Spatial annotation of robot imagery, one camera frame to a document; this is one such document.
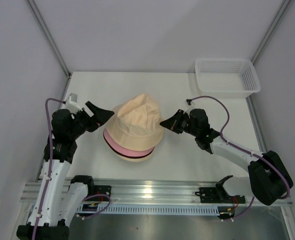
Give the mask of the black bucket hat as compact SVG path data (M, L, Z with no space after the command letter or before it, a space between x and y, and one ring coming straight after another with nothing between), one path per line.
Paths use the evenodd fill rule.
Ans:
M121 159L124 159L126 161L129 162L142 162L145 161L147 159L149 159L155 148L152 147L148 150L144 150L144 151L134 151L134 150L130 150L127 148L122 148L122 149L114 149L111 148L111 150Z

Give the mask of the beige hat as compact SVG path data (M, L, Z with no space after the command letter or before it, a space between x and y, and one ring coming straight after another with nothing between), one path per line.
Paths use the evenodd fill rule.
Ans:
M164 136L161 109L147 93L116 106L103 135L114 149L143 152L154 148Z

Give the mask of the cream bucket hat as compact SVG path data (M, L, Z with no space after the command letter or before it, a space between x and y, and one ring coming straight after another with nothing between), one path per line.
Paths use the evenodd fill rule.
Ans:
M153 152L154 149L152 148L148 151L129 151L126 153L116 152L116 155L123 160L138 163L150 159L153 155Z

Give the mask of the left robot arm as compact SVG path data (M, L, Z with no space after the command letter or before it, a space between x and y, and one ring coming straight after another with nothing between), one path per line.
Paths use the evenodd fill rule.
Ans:
M99 199L111 203L110 195L98 193L92 176L76 175L67 194L61 197L65 179L77 149L76 140L85 132L92 133L113 115L112 110L99 108L90 101L89 115L73 100L63 101L65 108L50 114L45 108L48 139L44 148L43 178L34 209L26 224L19 225L20 240L67 240L70 223L82 202Z

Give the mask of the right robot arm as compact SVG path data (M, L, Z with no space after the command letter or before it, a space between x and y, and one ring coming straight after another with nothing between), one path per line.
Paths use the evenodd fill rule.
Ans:
M203 109L196 108L189 113L179 109L160 125L176 134L192 135L200 149L227 159L248 173L247 177L228 175L217 182L215 196L219 201L248 196L270 206L290 194L294 183L276 152L254 151L229 141L210 126Z

